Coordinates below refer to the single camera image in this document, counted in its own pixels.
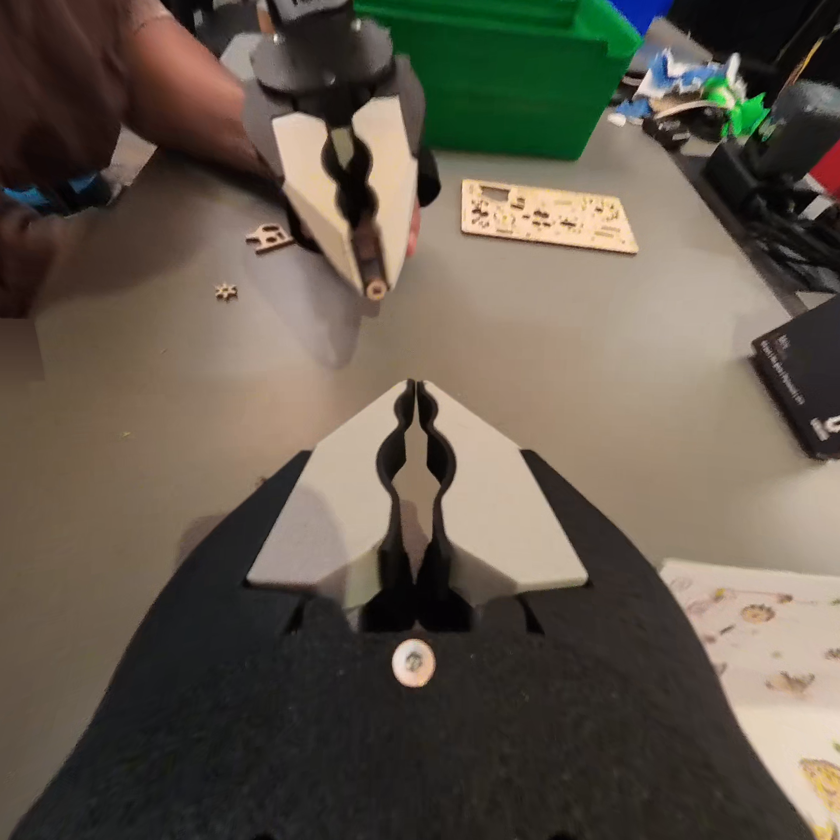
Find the blue and white scraps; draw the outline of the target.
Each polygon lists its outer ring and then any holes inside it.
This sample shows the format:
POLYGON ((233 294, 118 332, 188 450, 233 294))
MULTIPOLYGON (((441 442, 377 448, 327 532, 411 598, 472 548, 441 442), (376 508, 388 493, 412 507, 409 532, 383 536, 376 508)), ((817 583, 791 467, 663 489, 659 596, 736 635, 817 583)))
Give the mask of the blue and white scraps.
POLYGON ((703 108, 708 101, 707 86, 726 80, 727 75, 727 64, 677 60, 670 48, 664 48, 649 61, 646 73, 631 85, 630 93, 619 95, 618 104, 608 109, 607 121, 622 127, 703 108))

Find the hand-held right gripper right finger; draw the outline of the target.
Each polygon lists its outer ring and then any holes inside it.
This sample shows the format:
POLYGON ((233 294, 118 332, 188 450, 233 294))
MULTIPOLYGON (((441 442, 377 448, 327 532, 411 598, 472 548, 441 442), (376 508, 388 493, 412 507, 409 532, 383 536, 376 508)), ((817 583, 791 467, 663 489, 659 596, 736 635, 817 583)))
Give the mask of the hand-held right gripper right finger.
POLYGON ((417 384, 426 465, 439 484, 417 574, 425 627, 469 627, 499 598, 585 585, 589 575, 523 451, 430 381, 417 384))

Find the wooden laser-cut parts sheet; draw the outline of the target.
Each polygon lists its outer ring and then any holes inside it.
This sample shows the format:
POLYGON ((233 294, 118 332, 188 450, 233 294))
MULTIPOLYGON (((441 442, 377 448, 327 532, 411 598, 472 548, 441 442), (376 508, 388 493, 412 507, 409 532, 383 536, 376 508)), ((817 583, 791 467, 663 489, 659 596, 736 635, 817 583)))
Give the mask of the wooden laser-cut parts sheet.
POLYGON ((465 178, 465 235, 635 256, 639 247, 616 196, 465 178))

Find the dark grey cylinder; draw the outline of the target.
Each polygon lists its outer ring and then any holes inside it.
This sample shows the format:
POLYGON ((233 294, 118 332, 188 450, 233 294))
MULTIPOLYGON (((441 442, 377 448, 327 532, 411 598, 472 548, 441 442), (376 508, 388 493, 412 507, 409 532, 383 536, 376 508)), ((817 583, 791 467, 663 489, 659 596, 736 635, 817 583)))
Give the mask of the dark grey cylinder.
POLYGON ((783 89, 759 127, 755 173, 759 178, 808 174, 839 139, 839 89, 798 80, 783 89))

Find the printed instruction sheet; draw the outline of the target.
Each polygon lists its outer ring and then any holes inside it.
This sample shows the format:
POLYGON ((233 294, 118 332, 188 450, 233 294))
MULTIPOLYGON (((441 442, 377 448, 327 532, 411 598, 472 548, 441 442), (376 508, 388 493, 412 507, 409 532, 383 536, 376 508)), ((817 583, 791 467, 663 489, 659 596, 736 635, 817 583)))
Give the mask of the printed instruction sheet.
POLYGON ((839 579, 667 560, 741 730, 815 838, 839 830, 839 579))

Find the green plastic bin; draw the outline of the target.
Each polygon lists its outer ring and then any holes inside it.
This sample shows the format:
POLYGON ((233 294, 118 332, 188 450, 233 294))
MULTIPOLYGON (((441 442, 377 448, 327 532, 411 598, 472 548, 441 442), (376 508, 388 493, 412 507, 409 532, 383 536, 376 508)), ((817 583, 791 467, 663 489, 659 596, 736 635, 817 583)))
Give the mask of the green plastic bin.
POLYGON ((362 1, 426 96, 431 148, 578 160, 644 38, 606 1, 362 1))

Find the person's left forearm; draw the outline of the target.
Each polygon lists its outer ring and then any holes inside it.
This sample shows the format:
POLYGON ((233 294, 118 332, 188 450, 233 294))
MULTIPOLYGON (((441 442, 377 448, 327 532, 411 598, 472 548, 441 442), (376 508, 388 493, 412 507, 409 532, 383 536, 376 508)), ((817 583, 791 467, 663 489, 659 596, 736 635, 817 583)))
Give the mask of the person's left forearm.
POLYGON ((246 132, 245 86, 162 2, 92 2, 108 21, 125 103, 102 163, 122 128, 148 143, 233 172, 275 181, 246 132))

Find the person's brown shirt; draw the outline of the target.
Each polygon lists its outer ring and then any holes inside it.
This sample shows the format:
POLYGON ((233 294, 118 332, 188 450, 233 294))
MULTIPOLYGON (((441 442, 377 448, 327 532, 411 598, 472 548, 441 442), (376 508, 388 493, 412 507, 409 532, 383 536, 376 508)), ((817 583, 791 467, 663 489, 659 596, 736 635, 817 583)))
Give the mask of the person's brown shirt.
POLYGON ((56 189, 107 166, 127 108, 122 50, 161 2, 1 3, 1 309, 20 318, 49 272, 52 223, 8 190, 56 189))

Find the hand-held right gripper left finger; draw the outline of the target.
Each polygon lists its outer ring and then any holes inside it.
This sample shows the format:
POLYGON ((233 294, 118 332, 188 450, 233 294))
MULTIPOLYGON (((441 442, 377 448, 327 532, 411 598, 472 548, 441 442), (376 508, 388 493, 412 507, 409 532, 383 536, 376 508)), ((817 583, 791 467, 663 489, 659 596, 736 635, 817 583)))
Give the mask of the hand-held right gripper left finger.
POLYGON ((310 453, 247 573, 250 586, 320 596, 369 632, 410 629, 416 591, 394 478, 416 400, 400 381, 310 453))

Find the wooden dowel rod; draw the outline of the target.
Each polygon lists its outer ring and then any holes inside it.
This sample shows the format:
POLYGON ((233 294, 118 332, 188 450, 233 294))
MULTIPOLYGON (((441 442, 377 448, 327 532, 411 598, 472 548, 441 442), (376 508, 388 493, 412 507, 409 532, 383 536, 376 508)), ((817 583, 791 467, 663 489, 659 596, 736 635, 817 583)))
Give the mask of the wooden dowel rod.
POLYGON ((351 242, 364 296, 370 301, 379 302, 384 299, 390 287, 381 240, 371 217, 362 217, 353 229, 351 242))

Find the green plastic toy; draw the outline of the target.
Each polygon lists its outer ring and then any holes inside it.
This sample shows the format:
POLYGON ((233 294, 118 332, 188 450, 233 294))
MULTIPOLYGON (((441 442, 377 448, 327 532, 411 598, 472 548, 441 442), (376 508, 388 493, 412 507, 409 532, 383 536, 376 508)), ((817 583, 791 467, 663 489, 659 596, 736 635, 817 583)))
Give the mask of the green plastic toy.
POLYGON ((732 53, 717 66, 703 87, 703 99, 721 113, 720 140, 746 140, 770 116, 765 94, 749 97, 747 83, 741 74, 742 58, 732 53))

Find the blue plastic bin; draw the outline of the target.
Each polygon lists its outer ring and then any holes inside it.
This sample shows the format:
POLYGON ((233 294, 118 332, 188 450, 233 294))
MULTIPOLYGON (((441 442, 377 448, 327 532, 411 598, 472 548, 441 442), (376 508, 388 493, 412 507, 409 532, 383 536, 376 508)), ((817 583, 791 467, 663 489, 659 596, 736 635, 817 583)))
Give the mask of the blue plastic bin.
POLYGON ((664 18, 675 1, 610 1, 615 10, 632 25, 641 36, 646 36, 651 24, 664 18))

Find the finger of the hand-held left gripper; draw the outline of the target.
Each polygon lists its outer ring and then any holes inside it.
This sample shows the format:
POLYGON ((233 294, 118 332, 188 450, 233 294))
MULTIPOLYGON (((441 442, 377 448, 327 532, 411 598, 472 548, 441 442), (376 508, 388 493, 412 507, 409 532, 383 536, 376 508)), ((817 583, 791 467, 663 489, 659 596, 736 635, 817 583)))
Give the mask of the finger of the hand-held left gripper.
POLYGON ((283 193, 331 267, 362 296, 350 223, 340 211, 338 184, 323 161, 330 143, 326 123, 289 112, 273 118, 270 130, 283 171, 283 193))
POLYGON ((406 241, 417 199, 417 158, 411 151, 399 98, 373 98, 352 120, 357 151, 364 153, 360 208, 351 232, 362 217, 371 217, 381 240, 387 282, 392 291, 406 260, 406 241))

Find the small wooden frame piece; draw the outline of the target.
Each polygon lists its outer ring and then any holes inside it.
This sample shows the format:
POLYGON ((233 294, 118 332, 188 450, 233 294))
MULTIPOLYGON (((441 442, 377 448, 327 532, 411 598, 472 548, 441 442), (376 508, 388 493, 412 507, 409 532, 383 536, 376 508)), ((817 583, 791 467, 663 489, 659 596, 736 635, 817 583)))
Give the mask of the small wooden frame piece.
POLYGON ((262 224, 245 237, 246 244, 256 256, 264 256, 296 244, 284 227, 279 224, 262 224))

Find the black model kit box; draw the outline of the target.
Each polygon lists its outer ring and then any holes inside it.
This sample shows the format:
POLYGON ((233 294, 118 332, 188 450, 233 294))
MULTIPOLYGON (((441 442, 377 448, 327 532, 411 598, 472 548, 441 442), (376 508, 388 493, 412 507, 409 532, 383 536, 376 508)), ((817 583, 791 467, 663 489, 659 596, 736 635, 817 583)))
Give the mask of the black model kit box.
POLYGON ((838 299, 754 340, 752 364, 805 454, 838 460, 838 299))

